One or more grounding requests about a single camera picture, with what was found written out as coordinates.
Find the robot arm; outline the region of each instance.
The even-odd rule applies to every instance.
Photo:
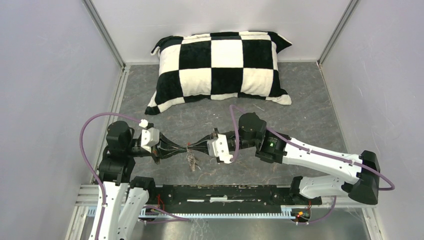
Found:
[[[337,156],[349,161],[367,165],[380,172],[377,156],[370,151],[361,155],[335,152],[324,148],[312,146],[295,138],[279,133],[292,144],[267,130],[267,123],[259,119],[255,113],[243,114],[238,122],[239,149],[256,147],[255,156],[267,163],[280,163],[298,165],[314,169],[328,176],[321,177],[295,177],[291,190],[299,195],[313,199],[320,196],[349,196],[351,199],[375,205],[378,202],[379,177],[361,168],[360,166],[334,160],[332,158],[314,154],[296,146]],[[235,132],[219,133],[218,129],[200,141],[189,145],[189,150],[196,150],[216,157],[218,163],[231,163],[236,148]]]

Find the gray floor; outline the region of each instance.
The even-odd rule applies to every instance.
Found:
[[[120,113],[154,123],[166,137],[182,146],[196,142],[218,127],[221,132],[233,130],[229,105],[235,104],[256,112],[268,126],[300,141],[330,150],[346,148],[333,106],[316,63],[279,63],[281,86],[287,90],[292,105],[271,101],[230,98],[222,101],[201,100],[172,106],[159,115],[144,115],[156,88],[158,65],[132,66]],[[136,159],[134,176],[153,177],[157,184],[281,184],[288,185],[295,176],[317,177],[322,173],[294,165],[269,164],[254,157],[254,149],[241,150],[232,164],[217,164],[215,159],[196,153],[201,169],[191,172],[186,154],[154,164],[149,157]]]

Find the checkered pillow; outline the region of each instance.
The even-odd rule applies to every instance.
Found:
[[[217,32],[162,38],[159,79],[145,114],[201,99],[254,98],[292,104],[280,87],[277,53],[291,42],[275,32]]]

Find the white square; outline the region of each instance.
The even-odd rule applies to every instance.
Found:
[[[183,104],[183,103],[185,103],[184,97],[177,97],[177,98],[168,100],[168,101],[166,101],[162,104],[157,105],[157,108],[162,113],[163,111],[169,109],[173,105]]]
[[[277,45],[275,44],[275,42],[271,42],[271,52],[272,52],[272,66],[274,70],[278,70],[278,58],[277,58]]]
[[[196,68],[179,71],[182,95],[184,97],[196,95],[211,95],[212,69]]]
[[[169,46],[160,53],[159,75],[179,69],[180,50],[181,44],[178,44]]]
[[[215,94],[215,95],[210,95],[210,99],[211,100],[224,100],[224,99],[229,99],[229,98],[237,98],[239,94],[237,92],[235,93],[224,93],[224,94]]]
[[[292,98],[287,94],[277,96],[277,97],[267,96],[265,98],[265,100],[266,101],[273,101],[274,103],[278,103],[278,104],[281,104],[281,105],[291,105],[292,104]]]
[[[264,68],[244,68],[241,92],[267,97],[273,86],[274,70]]]
[[[197,42],[205,42],[210,41],[211,37],[200,37],[200,38],[192,38],[192,39],[184,39],[182,40],[181,44],[192,44]]]
[[[242,35],[240,36],[242,40],[269,40],[271,37],[269,35]]]
[[[210,49],[212,68],[243,67],[243,42],[241,40],[213,40]]]
[[[240,36],[248,36],[248,35],[268,35],[268,32],[265,31],[240,31],[238,33]]]

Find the black square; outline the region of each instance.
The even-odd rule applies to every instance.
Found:
[[[185,96],[184,97],[184,102],[186,103],[192,103],[192,102],[197,102],[200,101],[202,99],[211,99],[211,95],[195,95],[195,96]]]
[[[273,69],[272,42],[270,40],[242,40],[243,67]]]
[[[212,36],[210,39],[212,41],[213,40],[241,40],[242,37],[241,36]]]
[[[181,45],[179,69],[202,69],[211,67],[211,41],[198,41]]]
[[[157,105],[169,100],[183,96],[183,89],[180,83],[179,71],[164,72],[159,76],[156,85],[156,97],[154,101]]]
[[[273,41],[276,45],[276,52],[279,53],[281,50],[290,47],[292,44],[279,36],[277,33],[273,31],[268,32],[269,37],[271,37],[271,41]]]
[[[243,68],[212,68],[211,95],[239,93],[243,84]]]
[[[178,44],[181,44],[182,42],[183,42],[183,38],[182,37],[181,38],[176,38],[176,39],[168,40],[162,46],[160,46],[160,53],[162,53],[162,51],[164,49],[166,49],[167,47],[178,45]]]
[[[247,94],[247,93],[244,93],[244,92],[239,92],[237,94],[237,98],[260,99],[260,100],[267,99],[266,96],[251,95],[251,94]]]
[[[211,37],[230,37],[230,36],[239,36],[238,31],[224,31],[224,32],[213,32],[210,34]]]
[[[272,79],[271,91],[269,97],[280,97],[281,95],[287,94],[286,90],[281,89],[279,72],[274,70],[274,76]]]
[[[159,110],[158,106],[148,106],[146,107],[146,110],[144,111],[144,114],[146,115],[158,115],[161,111]]]

